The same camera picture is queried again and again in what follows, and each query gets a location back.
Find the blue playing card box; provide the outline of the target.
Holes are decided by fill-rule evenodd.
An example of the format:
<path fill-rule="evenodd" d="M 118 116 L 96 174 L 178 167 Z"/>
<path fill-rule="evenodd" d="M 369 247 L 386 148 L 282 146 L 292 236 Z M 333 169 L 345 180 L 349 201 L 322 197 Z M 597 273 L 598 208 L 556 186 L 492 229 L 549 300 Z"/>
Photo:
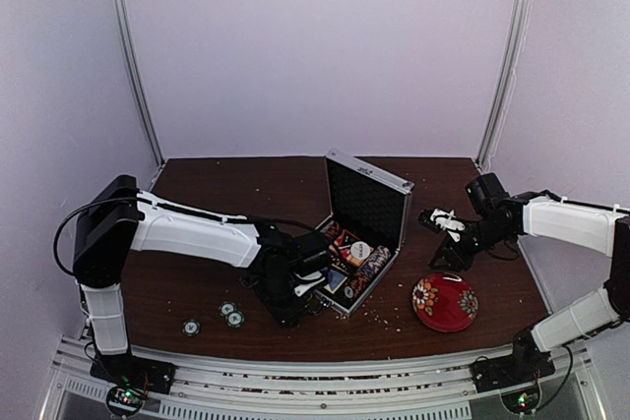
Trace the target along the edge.
<path fill-rule="evenodd" d="M 324 289 L 330 294 L 335 294 L 348 280 L 348 275 L 336 269 L 329 269 L 326 273 L 327 282 Z"/>

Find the aluminium poker case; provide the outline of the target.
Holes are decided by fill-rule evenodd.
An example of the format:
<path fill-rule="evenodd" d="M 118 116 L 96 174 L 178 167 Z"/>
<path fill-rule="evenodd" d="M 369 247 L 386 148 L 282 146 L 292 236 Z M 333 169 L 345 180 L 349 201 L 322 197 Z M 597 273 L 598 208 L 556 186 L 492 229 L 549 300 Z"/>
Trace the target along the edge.
<path fill-rule="evenodd" d="M 340 150 L 330 150 L 325 163 L 330 215 L 318 229 L 335 221 L 343 230 L 367 243 L 372 252 L 378 246 L 385 246 L 391 252 L 389 262 L 364 292 L 355 300 L 348 300 L 344 297 L 344 287 L 367 258 L 355 267 L 344 259 L 332 241 L 331 269 L 346 273 L 348 280 L 335 294 L 324 289 L 325 283 L 316 290 L 316 295 L 325 305 L 348 317 L 368 298 L 400 254 L 406 238 L 414 184 Z"/>

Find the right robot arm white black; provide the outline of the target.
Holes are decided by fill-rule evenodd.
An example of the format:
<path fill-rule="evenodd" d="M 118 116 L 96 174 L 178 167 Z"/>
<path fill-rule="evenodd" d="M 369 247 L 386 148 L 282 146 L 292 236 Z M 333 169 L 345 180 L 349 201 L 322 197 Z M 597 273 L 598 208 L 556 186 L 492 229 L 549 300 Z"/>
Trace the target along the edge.
<path fill-rule="evenodd" d="M 424 210 L 422 225 L 445 237 L 430 264 L 464 271 L 480 253 L 517 243 L 526 253 L 552 313 L 519 332 L 503 358 L 505 374 L 521 383 L 551 351 L 629 320 L 629 210 L 560 197 L 549 190 L 509 194 L 493 173 L 473 179 L 466 193 L 475 220 Z"/>

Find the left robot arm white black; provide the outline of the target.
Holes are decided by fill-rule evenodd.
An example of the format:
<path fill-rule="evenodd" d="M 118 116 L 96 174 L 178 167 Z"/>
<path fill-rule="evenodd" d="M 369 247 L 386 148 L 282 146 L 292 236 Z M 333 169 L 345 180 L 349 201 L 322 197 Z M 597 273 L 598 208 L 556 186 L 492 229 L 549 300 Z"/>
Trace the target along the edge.
<path fill-rule="evenodd" d="M 308 294 L 326 282 L 331 242 L 306 224 L 292 236 L 283 219 L 215 213 L 173 203 L 119 175 L 90 203 L 64 219 L 75 226 L 72 265 L 87 305 L 96 358 L 121 385 L 142 374 L 124 319 L 122 272 L 130 252 L 163 252 L 247 270 L 246 282 L 282 326 L 294 325 Z"/>

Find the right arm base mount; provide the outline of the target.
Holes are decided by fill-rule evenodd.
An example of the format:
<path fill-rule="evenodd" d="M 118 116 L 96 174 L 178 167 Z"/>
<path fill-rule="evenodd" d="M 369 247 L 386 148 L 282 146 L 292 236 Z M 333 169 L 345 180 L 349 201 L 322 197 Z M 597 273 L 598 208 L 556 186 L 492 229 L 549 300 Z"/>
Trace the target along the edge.
<path fill-rule="evenodd" d="M 549 359 L 535 361 L 533 366 L 519 365 L 512 355 L 496 358 L 481 356 L 470 365 L 478 393 L 495 391 L 503 407 L 512 414 L 534 414 L 542 406 L 540 381 L 555 373 Z"/>

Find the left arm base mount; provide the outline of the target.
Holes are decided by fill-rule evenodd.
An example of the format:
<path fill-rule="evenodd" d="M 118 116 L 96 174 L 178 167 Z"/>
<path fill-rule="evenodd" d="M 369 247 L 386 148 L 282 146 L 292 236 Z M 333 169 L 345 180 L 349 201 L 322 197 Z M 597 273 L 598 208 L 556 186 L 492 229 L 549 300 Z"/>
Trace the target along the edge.
<path fill-rule="evenodd" d="M 140 412 L 150 393 L 170 393 L 175 371 L 171 363 L 132 356 L 122 363 L 93 361 L 90 374 L 112 384 L 105 395 L 107 409 L 130 417 Z"/>

